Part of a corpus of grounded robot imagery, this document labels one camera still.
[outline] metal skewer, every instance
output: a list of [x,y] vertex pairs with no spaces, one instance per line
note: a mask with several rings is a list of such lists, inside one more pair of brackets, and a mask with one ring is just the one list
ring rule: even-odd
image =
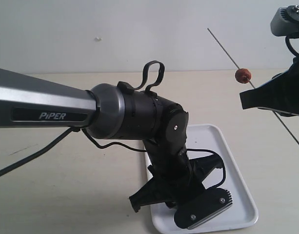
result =
[[[209,33],[213,36],[214,40],[216,40],[216,42],[220,45],[220,47],[222,48],[222,50],[226,53],[226,55],[230,58],[230,60],[235,64],[235,66],[237,67],[237,69],[240,69],[239,66],[237,65],[237,63],[233,60],[233,58],[229,55],[229,53],[225,50],[225,48],[222,46],[222,44],[216,38],[216,36],[214,36],[214,34],[211,32],[211,30],[209,28],[207,28],[207,29],[208,29]],[[251,84],[252,88],[255,89],[255,86],[253,85],[253,83],[250,80],[249,80],[249,83]],[[299,145],[299,141],[297,140],[297,138],[292,134],[292,132],[289,130],[289,128],[286,126],[286,124],[278,116],[278,114],[275,111],[272,111],[272,112],[274,113],[274,115],[276,116],[276,118],[280,121],[280,123],[284,126],[284,128],[287,130],[287,132],[290,134],[290,136]]]

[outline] white wall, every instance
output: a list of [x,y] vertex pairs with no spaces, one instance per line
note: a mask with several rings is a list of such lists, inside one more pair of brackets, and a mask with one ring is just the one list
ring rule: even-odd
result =
[[169,71],[234,69],[207,27],[241,67],[288,67],[293,56],[269,24],[279,7],[297,3],[0,0],[0,67],[21,73],[127,72],[158,59]]

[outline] table surface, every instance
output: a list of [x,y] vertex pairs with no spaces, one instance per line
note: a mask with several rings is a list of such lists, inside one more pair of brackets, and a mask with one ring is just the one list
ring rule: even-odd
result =
[[[283,70],[252,70],[258,86]],[[168,72],[154,88],[189,112],[189,124],[217,125],[259,209],[259,220],[228,233],[299,233],[299,146],[272,112],[242,110],[235,71]],[[151,73],[153,81],[156,73]],[[91,89],[136,86],[140,73],[33,75]],[[299,140],[299,117],[284,118]],[[63,128],[0,129],[0,169],[45,146]],[[142,147],[139,141],[125,141]],[[156,234],[149,207],[134,213],[128,197],[146,182],[144,154],[97,149],[72,133],[40,158],[0,178],[0,234]]]

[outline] white tray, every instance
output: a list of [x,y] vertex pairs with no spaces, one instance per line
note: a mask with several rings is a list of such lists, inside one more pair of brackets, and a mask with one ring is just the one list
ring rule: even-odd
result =
[[[164,203],[151,205],[151,216],[156,229],[163,234],[192,234],[221,230],[246,228],[258,220],[258,209],[240,174],[235,160],[226,144],[221,130],[212,124],[189,125],[187,127],[187,148],[209,149],[217,152],[226,167],[226,181],[222,188],[231,192],[233,205],[208,222],[192,230],[180,229],[174,222],[174,209],[169,209]],[[205,152],[188,152],[190,159],[208,156]],[[150,160],[146,154],[146,166]],[[147,178],[152,175],[147,171]],[[215,169],[203,182],[206,188],[222,180],[222,170]]]

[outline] red bead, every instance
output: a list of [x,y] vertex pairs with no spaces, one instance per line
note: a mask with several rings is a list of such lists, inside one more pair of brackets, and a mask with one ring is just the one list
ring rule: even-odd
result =
[[236,71],[235,78],[239,83],[246,84],[251,79],[251,73],[248,69],[240,68]]

